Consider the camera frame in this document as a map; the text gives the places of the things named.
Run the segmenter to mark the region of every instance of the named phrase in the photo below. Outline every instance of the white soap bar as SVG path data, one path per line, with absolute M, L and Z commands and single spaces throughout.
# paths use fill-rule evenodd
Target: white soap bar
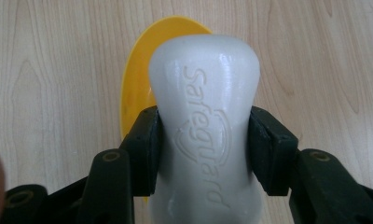
M 246 153 L 255 53 L 229 36 L 182 36 L 156 50 L 149 78 L 164 126 L 153 222 L 258 223 L 261 198 Z

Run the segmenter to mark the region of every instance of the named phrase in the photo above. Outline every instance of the clamp jaw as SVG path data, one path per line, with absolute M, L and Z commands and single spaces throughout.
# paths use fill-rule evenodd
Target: clamp jaw
M 87 177 L 50 195 L 24 185 L 7 192 L 0 223 L 134 223 L 133 196 L 155 193 L 162 143 L 155 106 L 143 110 L 119 148 L 97 154 Z M 295 223 L 373 223 L 373 189 L 356 183 L 336 157 L 297 149 L 297 138 L 253 106 L 251 172 L 269 196 L 286 196 Z

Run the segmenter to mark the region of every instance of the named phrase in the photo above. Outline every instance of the wooden surface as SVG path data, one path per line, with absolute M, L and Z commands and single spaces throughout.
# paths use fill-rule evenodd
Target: wooden surface
M 7 188 L 49 192 L 117 147 L 122 71 L 153 21 L 180 14 L 249 43 L 256 105 L 373 188 L 373 0 L 0 1 L 0 156 Z M 262 223 L 292 223 L 286 198 Z M 136 223 L 149 223 L 136 199 Z

